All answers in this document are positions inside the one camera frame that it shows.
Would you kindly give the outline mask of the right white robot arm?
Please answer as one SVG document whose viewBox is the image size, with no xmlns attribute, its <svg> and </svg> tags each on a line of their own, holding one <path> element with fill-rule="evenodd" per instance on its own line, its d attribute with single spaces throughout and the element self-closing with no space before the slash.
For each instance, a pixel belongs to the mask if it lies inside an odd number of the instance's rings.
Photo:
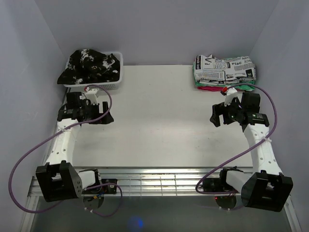
<svg viewBox="0 0 309 232">
<path fill-rule="evenodd" d="M 224 192 L 236 190 L 245 207 L 279 212 L 290 195 L 293 181 L 283 175 L 276 162 L 271 140 L 267 137 L 270 133 L 268 117 L 259 112 L 260 95 L 244 92 L 239 99 L 237 94 L 235 88 L 225 90 L 225 100 L 213 105 L 210 121 L 219 127 L 219 117 L 223 116 L 225 125 L 239 123 L 252 148 L 253 174 L 247 177 L 237 167 L 224 167 L 215 187 Z"/>
</svg>

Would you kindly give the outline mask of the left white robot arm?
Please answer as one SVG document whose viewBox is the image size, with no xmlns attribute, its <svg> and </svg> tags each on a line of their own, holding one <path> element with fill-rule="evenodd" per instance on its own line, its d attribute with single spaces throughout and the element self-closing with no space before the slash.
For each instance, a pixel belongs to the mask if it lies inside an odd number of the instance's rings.
<svg viewBox="0 0 309 232">
<path fill-rule="evenodd" d="M 69 92 L 66 103 L 57 115 L 57 131 L 52 151 L 45 165 L 36 169 L 41 192 L 47 202 L 80 198 L 88 189 L 97 193 L 102 189 L 102 180 L 96 169 L 76 171 L 73 152 L 82 124 L 107 125 L 114 122 L 109 105 L 98 99 L 99 89 L 88 89 L 85 93 Z"/>
</svg>

